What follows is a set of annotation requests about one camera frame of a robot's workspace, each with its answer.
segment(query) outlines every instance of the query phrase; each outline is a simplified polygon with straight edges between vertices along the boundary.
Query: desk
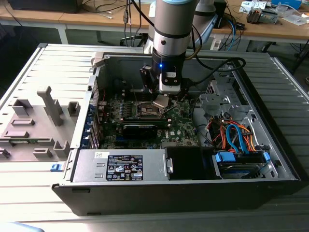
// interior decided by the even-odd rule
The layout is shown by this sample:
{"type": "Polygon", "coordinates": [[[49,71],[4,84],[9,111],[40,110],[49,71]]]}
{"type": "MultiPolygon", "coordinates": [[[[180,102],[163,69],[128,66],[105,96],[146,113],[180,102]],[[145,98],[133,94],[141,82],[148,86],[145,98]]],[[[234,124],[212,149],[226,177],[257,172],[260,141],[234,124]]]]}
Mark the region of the desk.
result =
{"type": "MultiPolygon", "coordinates": [[[[61,42],[68,44],[66,36],[66,29],[83,29],[96,31],[123,31],[123,12],[124,8],[119,8],[112,11],[113,19],[108,19],[97,13],[90,13],[83,9],[77,14],[66,14],[61,12],[41,12],[41,11],[16,11],[11,8],[9,3],[4,0],[6,8],[18,20],[18,22],[25,27],[41,27],[41,28],[56,28],[59,32],[61,42]]],[[[112,0],[96,0],[96,5],[113,3],[112,0]]],[[[122,1],[118,1],[111,6],[106,6],[104,10],[112,9],[114,7],[123,5],[122,1]]],[[[141,9],[148,15],[149,4],[142,4],[141,9]]],[[[134,6],[131,6],[132,14],[132,31],[136,31],[139,27],[140,17],[134,6]]],[[[0,23],[3,25],[19,26],[19,23],[8,13],[3,4],[0,4],[0,23]]],[[[148,32],[148,24],[142,18],[140,33],[148,32]]]]}
{"type": "MultiPolygon", "coordinates": [[[[65,33],[66,29],[85,29],[85,30],[96,30],[96,31],[123,31],[123,8],[113,11],[113,19],[108,19],[100,16],[97,13],[90,13],[81,10],[78,14],[66,14],[58,12],[39,12],[39,11],[15,11],[12,10],[7,1],[4,1],[8,10],[14,15],[14,17],[23,25],[29,27],[44,27],[44,28],[56,28],[59,31],[61,42],[68,44],[67,36],[65,33]]],[[[109,0],[96,0],[96,5],[100,2],[104,4],[113,2],[109,0]]],[[[247,14],[239,14],[239,6],[241,0],[229,0],[228,5],[232,15],[238,18],[238,22],[244,23],[246,29],[241,37],[242,41],[268,41],[268,42],[284,42],[284,43],[297,43],[304,44],[309,38],[308,25],[296,26],[283,19],[279,19],[279,22],[275,25],[272,24],[249,24],[247,23],[247,14]]],[[[106,6],[106,10],[112,9],[115,6],[119,6],[123,2],[117,2],[112,6],[106,6]]],[[[141,9],[147,15],[149,12],[149,4],[142,4],[141,9]]],[[[132,6],[132,28],[135,31],[139,27],[139,14],[132,6]]],[[[302,6],[301,11],[308,10],[309,7],[302,6]]],[[[4,25],[19,24],[14,21],[12,16],[7,12],[3,5],[0,6],[0,22],[4,25]]],[[[147,33],[148,24],[146,20],[142,19],[140,32],[147,33]]],[[[220,42],[221,39],[227,38],[231,30],[226,25],[220,29],[214,29],[211,37],[214,37],[214,42],[220,42]]]]}
{"type": "MultiPolygon", "coordinates": [[[[241,40],[305,44],[309,39],[308,24],[296,26],[282,18],[279,18],[276,24],[250,24],[247,23],[247,14],[239,12],[242,0],[227,0],[227,2],[233,17],[237,22],[246,25],[241,40]]],[[[302,5],[299,10],[309,11],[309,7],[302,5]]],[[[231,29],[228,25],[225,25],[220,29],[214,29],[212,33],[215,38],[213,42],[214,44],[215,42],[218,43],[221,39],[226,38],[231,33],[231,29]]]]}

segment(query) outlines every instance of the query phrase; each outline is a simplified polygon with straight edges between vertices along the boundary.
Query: workbench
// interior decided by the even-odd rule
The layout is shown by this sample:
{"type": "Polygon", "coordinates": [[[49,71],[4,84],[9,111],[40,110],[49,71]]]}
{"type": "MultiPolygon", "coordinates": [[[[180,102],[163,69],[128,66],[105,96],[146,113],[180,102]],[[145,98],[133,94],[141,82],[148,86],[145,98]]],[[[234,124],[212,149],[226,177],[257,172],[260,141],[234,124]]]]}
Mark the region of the workbench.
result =
{"type": "MultiPolygon", "coordinates": [[[[111,0],[96,0],[96,5],[113,3],[111,0]]],[[[247,23],[245,13],[239,13],[241,0],[229,0],[228,5],[232,15],[238,22],[244,23],[246,29],[241,37],[242,41],[267,41],[267,42],[283,42],[283,43],[297,43],[304,44],[309,38],[308,25],[304,24],[296,26],[283,19],[279,19],[278,23],[272,24],[249,24],[247,23]]],[[[59,12],[39,12],[39,11],[15,11],[12,10],[10,5],[4,0],[8,10],[11,14],[26,27],[43,27],[43,28],[56,28],[59,32],[61,42],[68,44],[66,36],[66,29],[81,29],[81,30],[95,30],[95,31],[123,31],[123,8],[112,11],[113,19],[108,19],[97,13],[90,13],[85,10],[80,10],[77,14],[66,14],[59,12]]],[[[123,2],[116,2],[111,6],[103,7],[102,10],[112,9],[116,6],[123,5],[123,2]]],[[[142,11],[148,15],[149,4],[142,4],[142,11]]],[[[135,32],[139,27],[139,14],[132,6],[132,30],[135,32]]],[[[301,11],[308,10],[309,7],[301,6],[301,11]]],[[[4,25],[19,26],[18,22],[7,12],[3,5],[0,5],[0,23],[4,25]]],[[[140,33],[148,32],[148,24],[146,20],[142,18],[140,33]]],[[[211,37],[215,38],[212,43],[212,50],[216,50],[218,46],[214,47],[215,42],[219,42],[224,38],[227,38],[231,33],[231,29],[228,25],[223,26],[220,29],[214,29],[211,33],[211,37]]]]}
{"type": "MultiPolygon", "coordinates": [[[[30,102],[41,101],[35,93],[42,85],[51,86],[53,98],[58,98],[61,105],[69,101],[83,105],[94,52],[124,52],[124,48],[41,44],[0,100],[0,132],[14,113],[14,99],[27,96],[30,102]]],[[[137,47],[130,52],[142,54],[143,50],[137,47]]],[[[201,51],[200,56],[246,59],[244,70],[308,173],[309,154],[304,151],[309,150],[309,96],[282,64],[266,53],[201,51]]],[[[52,192],[50,184],[63,177],[63,172],[50,172],[52,164],[0,163],[1,221],[19,221],[41,227],[45,232],[190,231],[192,228],[234,232],[308,228],[309,188],[273,199],[251,211],[79,217],[52,192]]]]}

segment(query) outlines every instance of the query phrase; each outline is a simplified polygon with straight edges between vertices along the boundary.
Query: robotic arm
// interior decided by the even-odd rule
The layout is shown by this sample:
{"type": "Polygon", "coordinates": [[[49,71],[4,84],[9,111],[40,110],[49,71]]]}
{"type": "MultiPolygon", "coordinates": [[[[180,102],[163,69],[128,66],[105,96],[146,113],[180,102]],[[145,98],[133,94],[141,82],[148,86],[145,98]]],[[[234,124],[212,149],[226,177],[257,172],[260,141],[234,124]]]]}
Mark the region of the robotic arm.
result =
{"type": "Polygon", "coordinates": [[[185,55],[191,41],[192,23],[194,21],[203,31],[209,21],[213,22],[203,31],[206,41],[216,19],[215,10],[213,0],[156,1],[152,67],[144,67],[141,74],[143,78],[144,73],[151,73],[161,94],[182,95],[181,91],[189,81],[182,77],[183,63],[194,57],[185,55]]]}
{"type": "Polygon", "coordinates": [[[196,6],[197,0],[156,1],[152,69],[159,79],[160,93],[177,94],[181,90],[196,6]]]}

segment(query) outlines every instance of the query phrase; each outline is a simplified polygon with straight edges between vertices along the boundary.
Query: blue clip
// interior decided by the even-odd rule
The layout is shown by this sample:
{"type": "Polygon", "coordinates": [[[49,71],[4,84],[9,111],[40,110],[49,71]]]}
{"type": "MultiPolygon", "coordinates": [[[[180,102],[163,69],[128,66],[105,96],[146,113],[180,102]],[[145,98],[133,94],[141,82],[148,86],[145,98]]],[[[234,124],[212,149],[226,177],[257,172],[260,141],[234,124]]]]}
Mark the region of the blue clip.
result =
{"type": "Polygon", "coordinates": [[[226,140],[227,142],[235,149],[236,152],[239,152],[238,148],[231,142],[231,138],[230,138],[230,129],[231,127],[235,127],[236,128],[236,131],[238,133],[238,138],[239,138],[239,143],[240,143],[240,147],[242,149],[242,151],[245,153],[245,154],[248,154],[249,151],[247,149],[247,146],[246,144],[243,142],[243,139],[242,139],[242,135],[241,135],[241,130],[240,128],[235,125],[235,124],[230,124],[228,125],[228,127],[226,128],[226,140]]]}
{"type": "Polygon", "coordinates": [[[235,162],[235,156],[233,152],[218,152],[216,155],[216,161],[219,162],[235,162]]]}
{"type": "Polygon", "coordinates": [[[50,169],[50,171],[53,172],[53,173],[62,172],[61,167],[62,167],[61,164],[55,163],[55,164],[52,165],[52,168],[50,169]]]}
{"type": "Polygon", "coordinates": [[[264,152],[263,155],[264,155],[264,158],[266,159],[266,161],[270,160],[270,156],[269,156],[268,152],[264,152]]]}

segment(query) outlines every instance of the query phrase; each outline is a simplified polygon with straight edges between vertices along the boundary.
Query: power supply label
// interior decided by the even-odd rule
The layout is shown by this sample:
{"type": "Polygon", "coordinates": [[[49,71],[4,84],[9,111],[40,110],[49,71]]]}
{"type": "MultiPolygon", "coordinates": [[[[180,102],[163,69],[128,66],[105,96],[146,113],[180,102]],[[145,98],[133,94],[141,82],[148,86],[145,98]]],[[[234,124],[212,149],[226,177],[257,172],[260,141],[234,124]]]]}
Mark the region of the power supply label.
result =
{"type": "Polygon", "coordinates": [[[108,156],[106,180],[143,180],[143,156],[108,156]]]}

